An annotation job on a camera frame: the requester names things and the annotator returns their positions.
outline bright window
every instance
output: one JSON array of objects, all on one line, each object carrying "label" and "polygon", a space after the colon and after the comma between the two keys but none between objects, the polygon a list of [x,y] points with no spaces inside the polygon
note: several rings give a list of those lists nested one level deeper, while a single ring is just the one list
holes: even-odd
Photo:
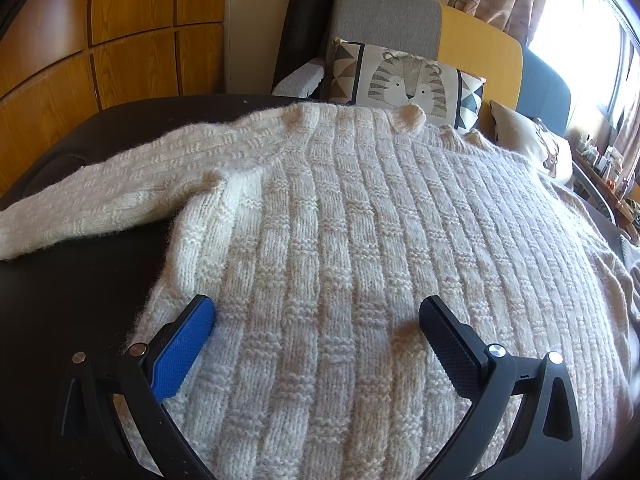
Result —
[{"label": "bright window", "polygon": [[569,85],[570,120],[580,99],[581,106],[593,104],[614,125],[612,108],[628,68],[627,43],[604,0],[547,0],[529,47]]}]

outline blue gripper pad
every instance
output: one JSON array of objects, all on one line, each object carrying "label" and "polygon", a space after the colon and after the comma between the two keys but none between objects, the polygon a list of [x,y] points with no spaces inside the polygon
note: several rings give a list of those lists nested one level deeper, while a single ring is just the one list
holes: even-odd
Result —
[{"label": "blue gripper pad", "polygon": [[191,365],[213,330],[215,317],[216,307],[213,301],[207,296],[196,296],[174,322],[179,324],[177,330],[153,362],[151,390],[158,402],[178,393]]}]

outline knit pattern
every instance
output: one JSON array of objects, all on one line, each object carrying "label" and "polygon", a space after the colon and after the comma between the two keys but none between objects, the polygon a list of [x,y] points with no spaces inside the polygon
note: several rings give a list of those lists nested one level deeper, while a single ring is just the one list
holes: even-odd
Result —
[{"label": "knit pattern", "polygon": [[468,408],[418,327],[430,294],[512,354],[562,353],[585,476],[632,416],[630,276],[571,192],[479,132],[415,106],[193,124],[1,212],[0,258],[177,209],[130,341],[195,294],[215,301],[214,334],[165,405],[221,480],[414,480]]}]

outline wooden cabinet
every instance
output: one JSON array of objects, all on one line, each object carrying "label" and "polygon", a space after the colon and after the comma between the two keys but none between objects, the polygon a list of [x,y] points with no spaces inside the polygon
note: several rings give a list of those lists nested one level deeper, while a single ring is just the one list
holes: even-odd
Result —
[{"label": "wooden cabinet", "polygon": [[222,92],[224,13],[225,0],[28,0],[0,40],[0,195],[98,110]]}]

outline sofa armrest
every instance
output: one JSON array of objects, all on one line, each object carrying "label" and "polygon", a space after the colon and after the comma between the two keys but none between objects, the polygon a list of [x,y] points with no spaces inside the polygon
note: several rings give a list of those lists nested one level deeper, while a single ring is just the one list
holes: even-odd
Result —
[{"label": "sofa armrest", "polygon": [[315,57],[280,81],[271,95],[309,97],[324,77],[324,59]]},{"label": "sofa armrest", "polygon": [[596,208],[598,209],[598,211],[606,216],[607,220],[609,220],[613,225],[615,225],[616,219],[613,215],[613,211],[609,207],[609,204],[607,204],[607,201],[604,200],[604,197],[594,186],[593,182],[589,180],[589,177],[586,176],[584,171],[581,170],[580,166],[578,166],[575,162],[572,162],[572,164],[574,165],[574,180],[577,180],[582,188],[588,193],[589,197],[593,198],[596,201]]}]

